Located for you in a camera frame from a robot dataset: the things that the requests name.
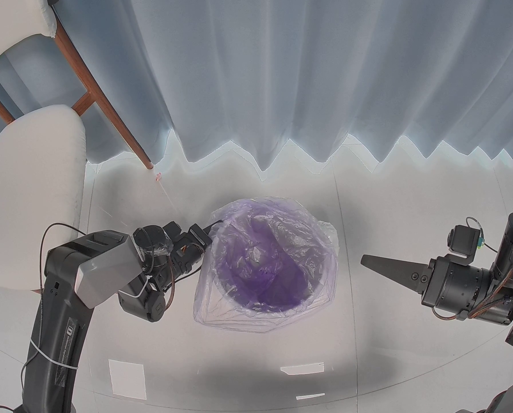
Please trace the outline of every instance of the chair seat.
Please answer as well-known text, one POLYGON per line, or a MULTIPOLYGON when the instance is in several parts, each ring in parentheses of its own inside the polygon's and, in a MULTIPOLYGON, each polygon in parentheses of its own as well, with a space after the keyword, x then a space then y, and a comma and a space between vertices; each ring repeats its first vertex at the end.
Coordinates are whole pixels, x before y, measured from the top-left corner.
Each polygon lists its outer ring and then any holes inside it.
MULTIPOLYGON (((78 227, 85 165, 85 129, 67 106, 40 108, 0 133, 0 286, 39 288, 42 234, 54 222, 78 227)), ((76 237, 65 227, 49 230, 43 262, 76 237)))

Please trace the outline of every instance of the plastic bag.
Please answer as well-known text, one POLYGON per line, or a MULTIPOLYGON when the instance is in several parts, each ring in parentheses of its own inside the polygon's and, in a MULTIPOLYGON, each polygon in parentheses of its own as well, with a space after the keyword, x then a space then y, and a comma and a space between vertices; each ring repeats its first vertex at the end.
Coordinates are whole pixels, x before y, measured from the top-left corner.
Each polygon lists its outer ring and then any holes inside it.
POLYGON ((214 225, 194 319, 268 332, 327 306, 335 296, 338 238, 292 199, 241 199, 212 213, 214 225))

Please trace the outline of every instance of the wooden chair frame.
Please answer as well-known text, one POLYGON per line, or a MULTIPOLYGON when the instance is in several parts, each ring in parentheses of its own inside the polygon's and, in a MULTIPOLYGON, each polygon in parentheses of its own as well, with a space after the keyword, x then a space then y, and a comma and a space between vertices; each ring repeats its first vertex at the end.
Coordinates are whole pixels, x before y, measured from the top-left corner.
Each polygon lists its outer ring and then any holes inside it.
MULTIPOLYGON (((67 62, 87 90, 87 92, 73 105, 73 110, 81 116, 93 103, 98 104, 104 115, 106 115, 107 119, 113 124, 119 134, 121 134, 122 138, 138 158, 140 158, 146 168, 149 170, 152 169, 153 164, 151 163, 150 158, 146 155, 144 149, 140 146, 138 141, 136 141, 134 136, 132 136, 130 130, 125 126, 124 122, 109 102, 109 99, 107 99, 107 96, 103 93, 102 89, 92 76, 92 73, 88 70, 88 67, 60 23, 58 16, 56 16, 56 23, 57 29, 54 42, 58 45, 62 55, 67 59, 67 62)), ((6 122, 6 124, 10 124, 14 120, 12 114, 6 109, 1 101, 0 117, 6 122)))

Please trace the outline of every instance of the curtain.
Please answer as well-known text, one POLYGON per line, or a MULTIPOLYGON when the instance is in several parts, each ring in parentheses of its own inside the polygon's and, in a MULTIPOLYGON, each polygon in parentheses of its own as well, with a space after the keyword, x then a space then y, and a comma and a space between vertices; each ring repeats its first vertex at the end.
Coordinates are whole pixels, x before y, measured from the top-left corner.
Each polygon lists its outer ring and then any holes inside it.
MULTIPOLYGON (((174 129, 189 161, 227 141, 261 169, 292 139, 325 161, 401 135, 513 157, 513 0, 60 0, 73 43, 152 161, 174 129)), ((0 57, 15 116, 83 88, 49 38, 0 57)), ((91 162, 126 149, 96 106, 91 162)))

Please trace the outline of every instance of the curtain fold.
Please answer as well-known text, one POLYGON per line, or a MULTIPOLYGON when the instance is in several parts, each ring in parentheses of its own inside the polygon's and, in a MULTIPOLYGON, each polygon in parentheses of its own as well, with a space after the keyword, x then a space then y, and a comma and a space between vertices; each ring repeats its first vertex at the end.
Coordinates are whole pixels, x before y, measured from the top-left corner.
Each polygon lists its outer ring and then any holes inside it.
MULTIPOLYGON (((513 157, 513 0, 60 0, 57 13, 150 158, 226 141, 266 169, 288 139, 325 161, 348 134, 379 161, 400 135, 513 157)), ((49 38, 0 57, 15 116, 81 83, 49 38)), ((126 146, 97 107, 91 162, 126 146)))

